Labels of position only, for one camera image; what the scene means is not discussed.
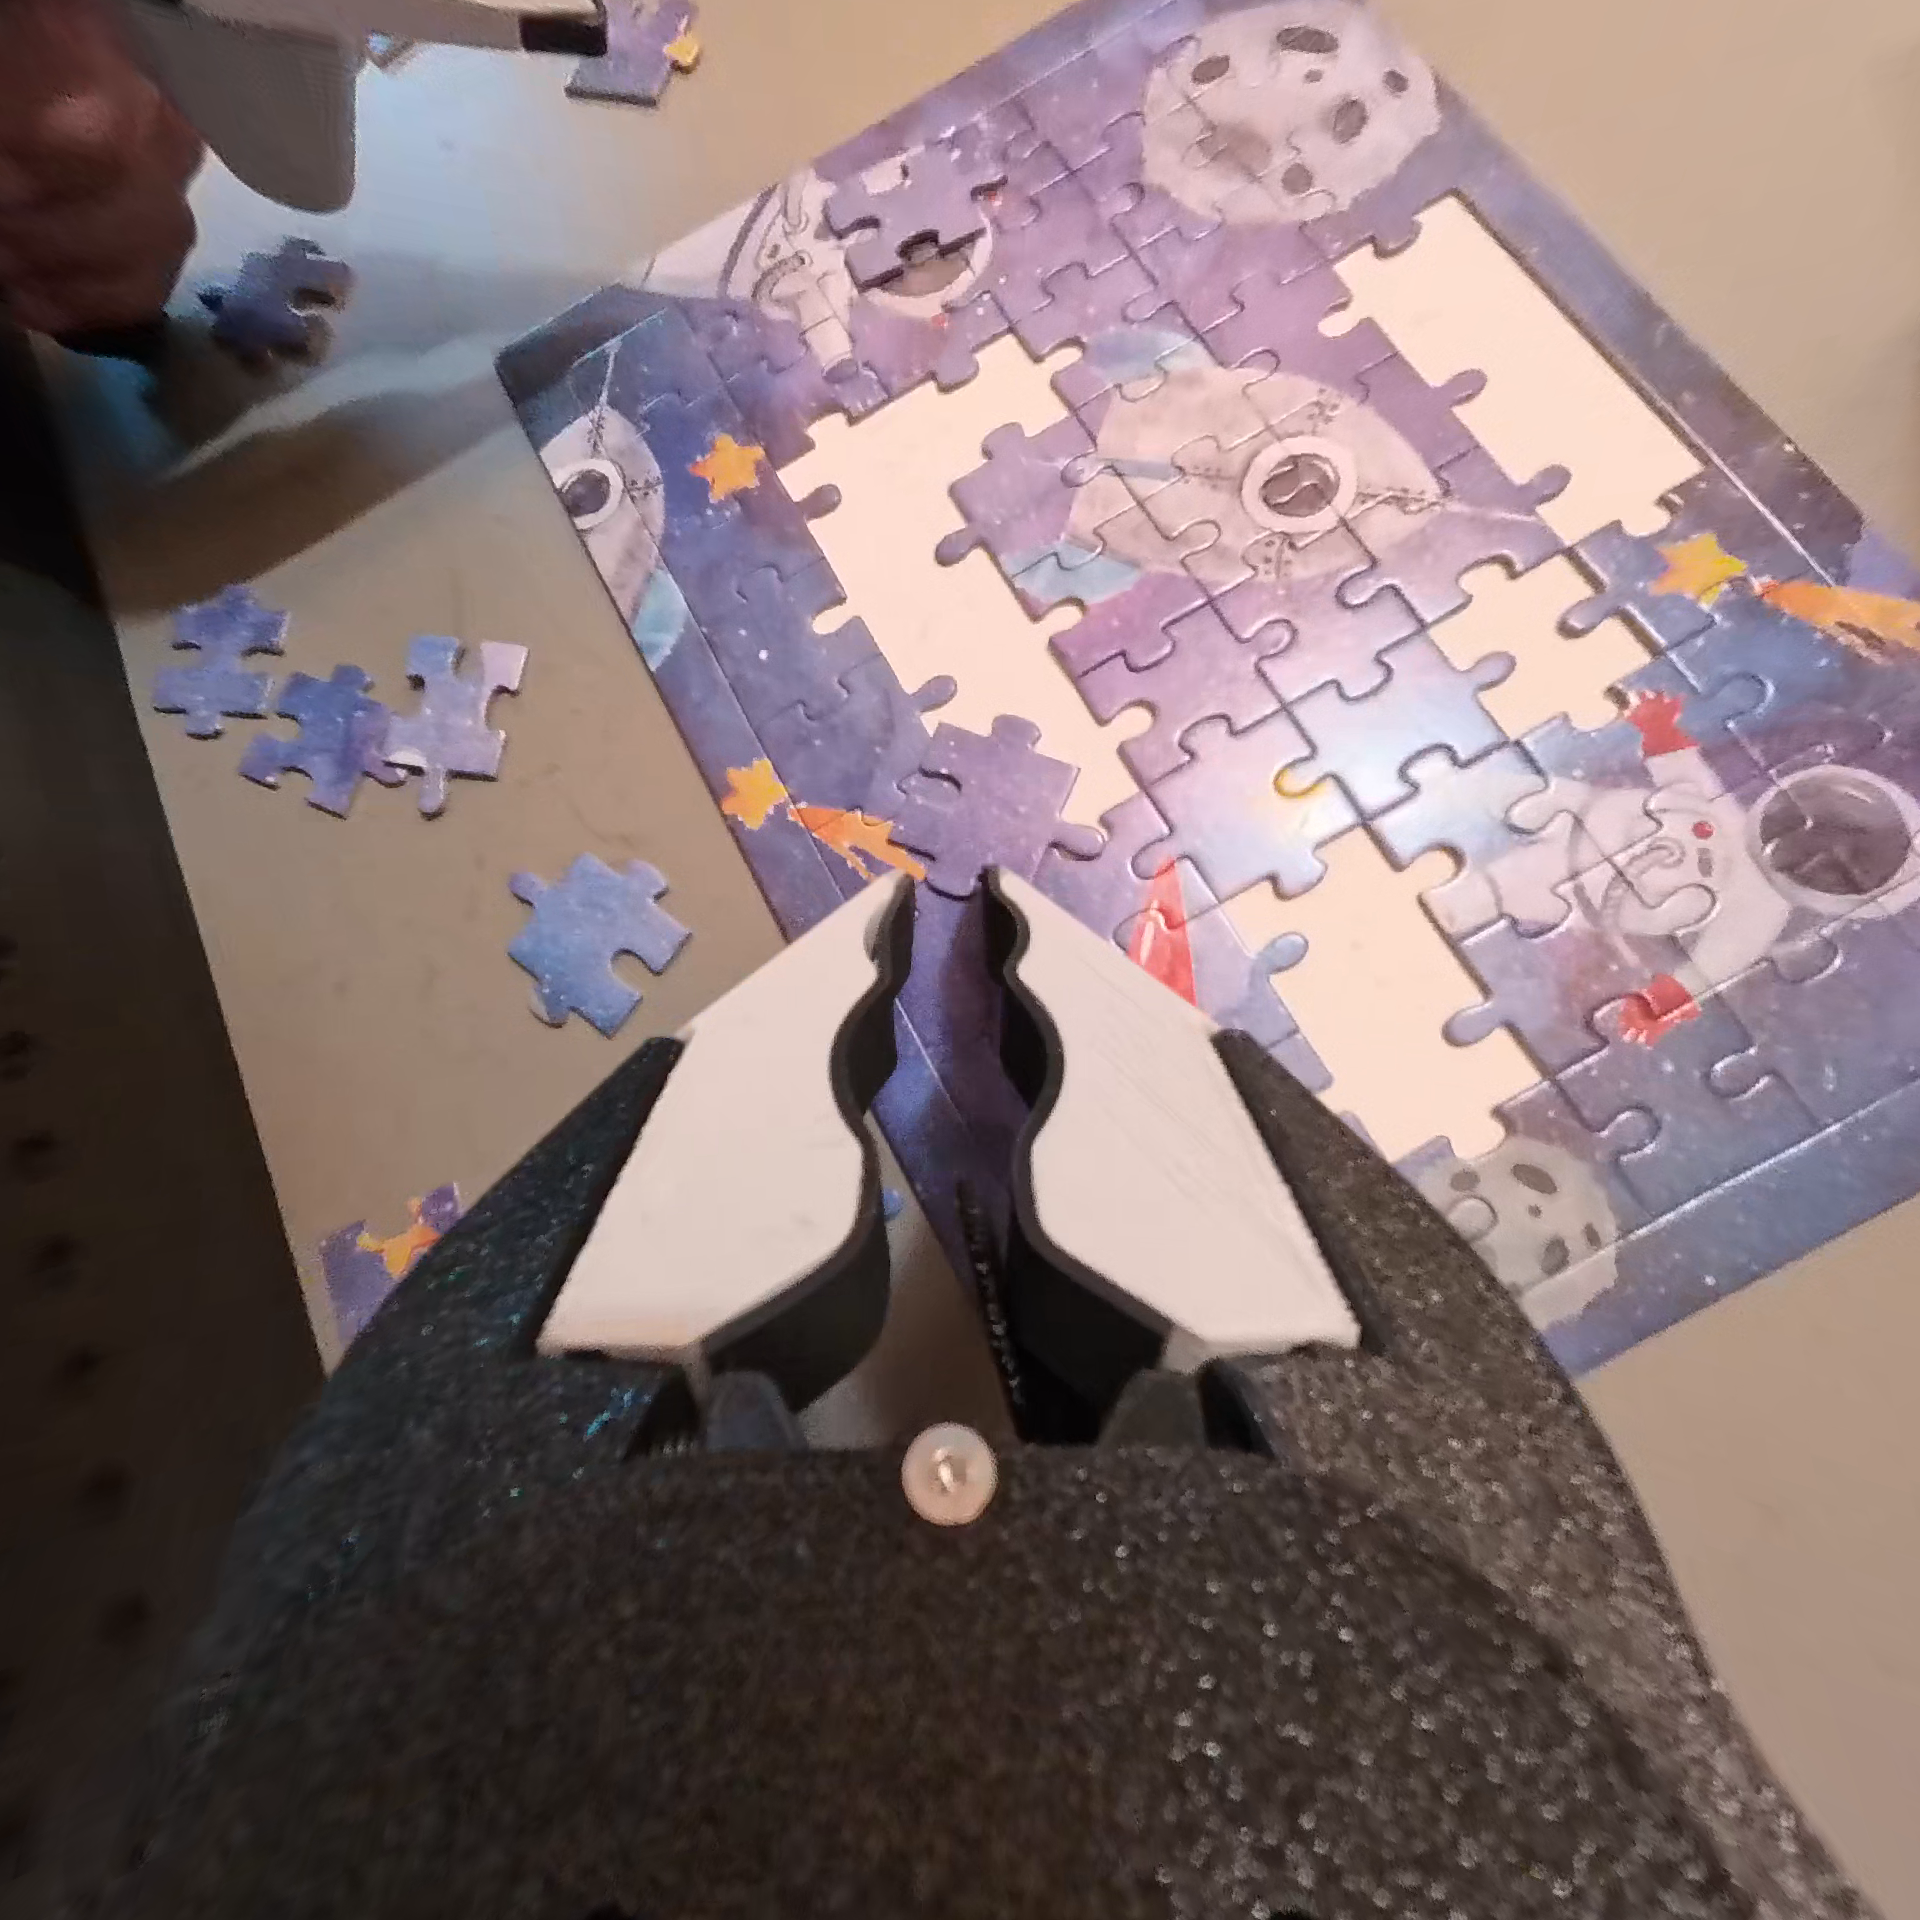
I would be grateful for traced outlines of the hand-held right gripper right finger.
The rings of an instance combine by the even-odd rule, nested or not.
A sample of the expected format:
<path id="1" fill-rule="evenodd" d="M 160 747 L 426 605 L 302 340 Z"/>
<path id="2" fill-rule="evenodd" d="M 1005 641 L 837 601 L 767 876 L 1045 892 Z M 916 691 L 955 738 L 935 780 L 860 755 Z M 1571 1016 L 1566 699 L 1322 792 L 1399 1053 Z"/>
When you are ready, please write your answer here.
<path id="1" fill-rule="evenodd" d="M 1085 1415 L 1134 1380 L 1356 1352 L 1360 1319 L 1221 1042 L 1229 1031 L 1005 869 L 981 876 L 998 1066 L 1024 1105 L 1014 1352 Z"/>

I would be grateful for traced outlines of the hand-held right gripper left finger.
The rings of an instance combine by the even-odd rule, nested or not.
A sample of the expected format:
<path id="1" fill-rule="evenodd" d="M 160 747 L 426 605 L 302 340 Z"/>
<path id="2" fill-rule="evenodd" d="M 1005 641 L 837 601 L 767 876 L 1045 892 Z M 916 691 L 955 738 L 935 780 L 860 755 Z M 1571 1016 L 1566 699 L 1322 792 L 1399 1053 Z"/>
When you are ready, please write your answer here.
<path id="1" fill-rule="evenodd" d="M 759 1375 L 805 1411 L 892 1299 L 868 1131 L 916 884 L 871 882 L 695 1016 L 536 1335 L 547 1359 Z"/>

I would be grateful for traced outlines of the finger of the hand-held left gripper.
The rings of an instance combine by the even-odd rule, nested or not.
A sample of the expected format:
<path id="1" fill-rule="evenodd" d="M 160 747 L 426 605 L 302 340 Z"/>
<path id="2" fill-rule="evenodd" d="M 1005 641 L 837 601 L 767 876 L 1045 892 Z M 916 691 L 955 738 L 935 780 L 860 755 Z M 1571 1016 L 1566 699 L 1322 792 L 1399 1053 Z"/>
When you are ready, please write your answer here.
<path id="1" fill-rule="evenodd" d="M 295 211 L 352 200 L 356 4 L 147 3 L 141 69 L 259 197 Z"/>
<path id="2" fill-rule="evenodd" d="M 608 51 L 608 15 L 597 3 L 226 3 L 224 18 L 349 47 L 382 35 L 541 58 Z"/>

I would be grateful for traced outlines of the blue jigsaw piece orange corner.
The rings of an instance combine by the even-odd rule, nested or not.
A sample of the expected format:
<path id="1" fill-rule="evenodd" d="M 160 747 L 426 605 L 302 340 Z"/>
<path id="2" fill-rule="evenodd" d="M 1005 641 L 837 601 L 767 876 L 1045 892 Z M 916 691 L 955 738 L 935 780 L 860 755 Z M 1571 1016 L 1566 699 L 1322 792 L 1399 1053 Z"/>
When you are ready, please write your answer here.
<path id="1" fill-rule="evenodd" d="M 695 3 L 606 3 L 608 49 L 566 79 L 573 104 L 654 111 L 703 56 Z"/>

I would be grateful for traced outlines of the blue jigsaw puzzle piece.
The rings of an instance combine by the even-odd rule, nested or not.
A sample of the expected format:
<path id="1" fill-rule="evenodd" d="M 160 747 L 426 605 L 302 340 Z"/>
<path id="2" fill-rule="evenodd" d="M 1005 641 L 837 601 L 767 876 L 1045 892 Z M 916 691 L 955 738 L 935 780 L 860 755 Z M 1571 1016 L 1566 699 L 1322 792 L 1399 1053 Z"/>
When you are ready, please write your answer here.
<path id="1" fill-rule="evenodd" d="M 291 618 L 262 603 L 251 583 L 231 583 L 171 613 L 171 656 L 155 669 L 150 707 L 192 738 L 216 738 L 231 717 L 262 717 L 272 672 L 254 656 L 278 658 Z"/>
<path id="2" fill-rule="evenodd" d="M 613 867 L 581 853 L 555 880 L 517 871 L 509 892 L 528 911 L 509 961 L 532 978 L 535 1013 L 554 1026 L 578 1018 L 610 1041 L 640 1007 L 616 957 L 658 976 L 691 940 L 691 929 L 660 906 L 664 876 L 645 859 Z"/>
<path id="3" fill-rule="evenodd" d="M 987 228 L 984 201 L 1005 186 L 990 154 L 940 140 L 900 156 L 900 179 L 838 183 L 823 220 L 844 242 L 852 287 L 868 292 L 895 281 L 918 257 L 968 248 Z"/>
<path id="4" fill-rule="evenodd" d="M 338 663 L 322 679 L 295 672 L 282 689 L 275 715 L 293 723 L 291 736 L 254 736 L 237 761 L 237 775 L 278 786 L 302 775 L 308 807 L 346 819 L 364 781 L 398 786 L 406 769 L 387 755 L 394 711 L 373 692 L 373 676 L 354 663 Z"/>
<path id="5" fill-rule="evenodd" d="M 405 672 L 416 685 L 416 707 L 394 711 L 382 760 L 388 769 L 419 778 L 419 811 L 437 820 L 454 778 L 494 780 L 504 755 L 503 730 L 490 723 L 490 707 L 500 692 L 517 692 L 525 668 L 525 648 L 515 642 L 466 645 L 451 635 L 410 641 Z"/>
<path id="6" fill-rule="evenodd" d="M 244 364 L 308 364 L 328 336 L 326 313 L 352 297 L 352 266 L 302 235 L 244 253 L 235 274 L 198 292 L 208 336 Z"/>
<path id="7" fill-rule="evenodd" d="M 924 884 L 965 900 L 987 869 L 1026 880 L 1050 850 L 1098 857 L 1106 835 L 1070 823 L 1077 769 L 1040 751 L 1040 728 L 998 714 L 987 735 L 941 725 L 900 780 L 898 843 L 924 867 Z"/>

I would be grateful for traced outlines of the space jigsaw puzzle board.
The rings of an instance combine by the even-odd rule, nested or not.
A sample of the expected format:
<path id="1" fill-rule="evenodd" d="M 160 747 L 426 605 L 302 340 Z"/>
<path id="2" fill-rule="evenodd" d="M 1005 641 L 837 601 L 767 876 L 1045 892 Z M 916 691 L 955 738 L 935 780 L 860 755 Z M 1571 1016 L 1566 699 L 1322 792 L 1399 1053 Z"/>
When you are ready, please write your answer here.
<path id="1" fill-rule="evenodd" d="M 851 179 L 968 248 L 860 292 Z M 890 1145 L 1016 1127 L 898 785 L 1322 1088 L 1586 1369 L 1916 1199 L 1916 570 L 1366 4 L 1079 4 L 498 375 L 784 933 L 920 887 Z"/>

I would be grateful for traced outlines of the beige desk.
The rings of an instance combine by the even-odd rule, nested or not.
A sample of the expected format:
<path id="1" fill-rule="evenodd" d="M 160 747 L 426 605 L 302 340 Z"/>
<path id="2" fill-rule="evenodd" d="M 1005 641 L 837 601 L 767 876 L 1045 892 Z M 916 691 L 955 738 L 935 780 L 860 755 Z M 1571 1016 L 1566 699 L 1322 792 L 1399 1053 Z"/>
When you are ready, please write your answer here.
<path id="1" fill-rule="evenodd" d="M 291 388 L 204 353 L 152 399 L 38 351 L 87 546 L 247 1088 L 287 1328 L 320 1236 L 476 1199 L 613 1066 L 541 1026 L 504 873 L 654 859 L 692 940 L 636 1029 L 776 941 L 528 449 L 494 357 L 638 257 L 1042 21 L 962 4 L 702 4 L 655 113 L 565 101 L 565 61 L 420 51 L 370 73 L 342 217 L 210 165 L 195 277 L 310 233 L 356 287 Z M 1390 4 L 1530 171 L 1916 549 L 1916 8 Z M 165 613 L 261 580 L 298 666 L 395 672 L 414 633 L 532 649 L 507 770 L 439 823 L 347 820 L 150 709 Z M 1612 1360 L 1588 1400 L 1735 1703 L 1885 1915 L 1916 1915 L 1916 1203 Z"/>

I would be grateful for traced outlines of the person's left hand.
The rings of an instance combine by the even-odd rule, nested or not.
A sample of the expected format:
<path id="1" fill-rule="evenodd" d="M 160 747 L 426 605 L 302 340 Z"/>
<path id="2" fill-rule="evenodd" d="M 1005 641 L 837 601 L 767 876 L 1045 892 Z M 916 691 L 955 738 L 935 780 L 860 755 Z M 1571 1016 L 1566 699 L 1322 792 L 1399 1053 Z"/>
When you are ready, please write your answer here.
<path id="1" fill-rule="evenodd" d="M 165 322 L 198 240 L 197 130 L 112 4 L 3 4 L 3 295 L 11 322 L 124 353 Z"/>

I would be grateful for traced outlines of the blue jigsaw piece orange mark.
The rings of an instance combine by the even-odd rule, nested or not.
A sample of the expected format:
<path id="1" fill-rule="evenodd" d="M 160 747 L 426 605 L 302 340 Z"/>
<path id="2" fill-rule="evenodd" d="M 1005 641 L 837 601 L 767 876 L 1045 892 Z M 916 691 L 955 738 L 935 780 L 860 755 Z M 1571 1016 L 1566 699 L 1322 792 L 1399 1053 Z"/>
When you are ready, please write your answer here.
<path id="1" fill-rule="evenodd" d="M 378 1309 L 464 1212 L 458 1184 L 442 1184 L 406 1204 L 395 1232 L 354 1221 L 320 1243 L 320 1295 L 336 1354 L 347 1354 Z"/>

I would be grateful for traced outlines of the black perforated pad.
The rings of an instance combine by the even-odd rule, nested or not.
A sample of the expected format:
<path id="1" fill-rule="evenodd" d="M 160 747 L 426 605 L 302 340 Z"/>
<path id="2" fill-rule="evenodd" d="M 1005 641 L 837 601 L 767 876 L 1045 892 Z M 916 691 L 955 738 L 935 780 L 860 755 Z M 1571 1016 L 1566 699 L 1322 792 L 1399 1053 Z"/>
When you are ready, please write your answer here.
<path id="1" fill-rule="evenodd" d="M 98 1915 L 152 1716 L 320 1364 L 8 322 L 3 453 L 3 1895 Z"/>

